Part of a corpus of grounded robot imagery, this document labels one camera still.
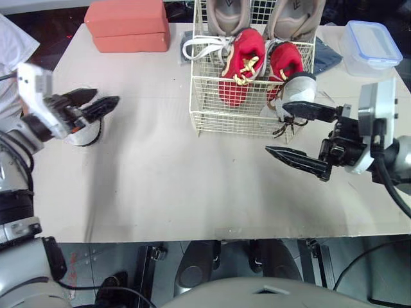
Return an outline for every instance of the cable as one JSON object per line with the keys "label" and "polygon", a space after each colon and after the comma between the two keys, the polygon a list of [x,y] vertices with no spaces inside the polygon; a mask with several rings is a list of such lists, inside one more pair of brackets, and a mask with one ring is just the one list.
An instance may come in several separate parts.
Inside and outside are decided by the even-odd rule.
{"label": "cable", "polygon": [[64,289],[68,289],[68,290],[77,290],[77,291],[82,291],[82,290],[95,290],[95,289],[99,289],[99,290],[118,290],[118,291],[128,291],[131,292],[135,295],[137,295],[138,297],[140,297],[142,300],[144,300],[149,306],[153,307],[153,308],[157,308],[156,305],[153,304],[153,302],[151,302],[149,299],[147,299],[143,294],[141,294],[140,292],[130,289],[129,287],[73,287],[73,286],[69,286],[68,284],[65,284],[61,281],[57,282],[58,284],[60,284],[61,287],[63,287]]}
{"label": "cable", "polygon": [[14,77],[17,77],[17,73],[12,73],[12,74],[8,74],[8,75],[0,76],[0,81],[10,79],[10,78],[14,78]]}
{"label": "cable", "polygon": [[378,155],[375,158],[375,163],[377,174],[383,181],[383,184],[388,193],[390,194],[391,198],[397,203],[398,207],[404,212],[404,214],[411,218],[411,208],[405,203],[405,201],[401,198],[396,188],[394,187],[391,177],[387,171],[387,168],[385,167],[383,156]]}
{"label": "cable", "polygon": [[30,161],[30,171],[33,172],[34,169],[34,159],[33,159],[33,155],[30,153],[30,151],[28,150],[28,148],[21,143],[20,141],[18,141],[16,138],[8,135],[7,133],[4,133],[2,131],[0,131],[0,135],[6,137],[7,139],[9,139],[10,141],[12,141],[13,143],[15,143],[16,145],[18,145],[23,152],[25,152],[25,154],[27,155],[29,161]]}
{"label": "cable", "polygon": [[407,242],[407,241],[411,241],[411,238],[408,239],[398,239],[397,241],[391,241],[391,242],[387,242],[378,246],[375,246],[374,248],[368,249],[367,251],[363,252],[362,254],[360,254],[357,258],[355,258],[346,268],[344,271],[342,271],[342,273],[340,274],[339,278],[337,279],[337,282],[335,283],[335,286],[333,288],[333,291],[336,291],[339,287],[339,285],[341,284],[341,280],[344,278],[344,276],[347,274],[347,272],[359,261],[361,260],[362,257],[368,255],[371,252],[374,252],[382,247],[388,246],[388,245],[392,245],[392,244],[396,244],[396,243],[401,243],[401,242]]}
{"label": "cable", "polygon": [[27,166],[26,161],[22,158],[21,154],[17,152],[2,135],[0,135],[0,144],[5,148],[6,151],[9,152],[9,154],[11,154],[11,156],[14,159],[18,160],[24,172],[26,173],[28,190],[33,191],[33,177],[31,176],[31,171],[30,168]]}

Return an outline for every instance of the pink block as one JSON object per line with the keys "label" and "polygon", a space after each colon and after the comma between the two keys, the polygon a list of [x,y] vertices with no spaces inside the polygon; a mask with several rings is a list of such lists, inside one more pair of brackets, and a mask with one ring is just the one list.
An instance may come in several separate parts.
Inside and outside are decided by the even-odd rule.
{"label": "pink block", "polygon": [[170,29],[162,0],[106,0],[90,5],[84,17],[104,53],[167,51]]}
{"label": "pink block", "polygon": [[169,33],[93,37],[92,40],[101,53],[164,52],[170,46]]}

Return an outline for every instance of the white table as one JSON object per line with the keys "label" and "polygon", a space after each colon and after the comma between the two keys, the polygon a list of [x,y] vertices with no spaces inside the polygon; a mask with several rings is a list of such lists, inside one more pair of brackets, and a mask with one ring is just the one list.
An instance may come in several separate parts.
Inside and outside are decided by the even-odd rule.
{"label": "white table", "polygon": [[[81,25],[54,73],[54,92],[81,86],[121,100],[101,141],[76,148],[52,140],[35,157],[35,213],[60,242],[333,237],[411,232],[409,220],[371,174],[334,168],[331,180],[292,169],[269,155],[270,139],[202,133],[189,118],[189,65],[177,64],[170,24],[167,53],[99,53]],[[318,36],[339,50],[341,27]],[[395,136],[410,134],[411,95],[397,72]],[[344,64],[318,77],[335,104],[356,109],[360,86]],[[318,103],[333,104],[319,95]],[[289,144],[316,157],[333,125],[314,122]],[[408,204],[411,198],[401,194]]]}

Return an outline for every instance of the wire basket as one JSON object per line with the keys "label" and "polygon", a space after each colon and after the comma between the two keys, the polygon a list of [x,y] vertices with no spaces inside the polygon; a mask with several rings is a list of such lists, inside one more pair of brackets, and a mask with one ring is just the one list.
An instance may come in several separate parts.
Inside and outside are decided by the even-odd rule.
{"label": "wire basket", "polygon": [[[260,33],[264,31],[274,5],[275,0],[251,0],[251,26]],[[207,30],[206,0],[196,0],[193,38],[207,36]],[[312,73],[315,39],[310,43],[293,43],[300,51],[304,70]],[[193,55],[196,55],[205,46],[194,45]],[[210,53],[191,62],[189,111],[197,134],[200,132],[223,132],[275,138],[273,133],[280,130],[284,123],[279,122],[278,118],[259,116],[261,109],[268,101],[268,93],[276,93],[282,84],[268,80],[269,65],[267,65],[262,77],[248,85],[245,101],[236,107],[226,105],[220,99],[219,86],[221,86],[221,81],[230,87],[236,86],[234,80],[220,77],[223,67],[224,64],[220,62],[216,53]],[[287,127],[279,139],[288,143],[300,129],[300,126],[294,126],[293,130]]]}

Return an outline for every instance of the gray shoe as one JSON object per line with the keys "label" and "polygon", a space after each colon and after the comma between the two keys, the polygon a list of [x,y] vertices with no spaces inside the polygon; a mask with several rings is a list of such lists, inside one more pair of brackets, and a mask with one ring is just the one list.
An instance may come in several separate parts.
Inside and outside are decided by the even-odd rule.
{"label": "gray shoe", "polygon": [[232,37],[250,26],[250,0],[207,0],[208,31]]}
{"label": "gray shoe", "polygon": [[325,4],[326,0],[277,0],[264,39],[311,42]]}

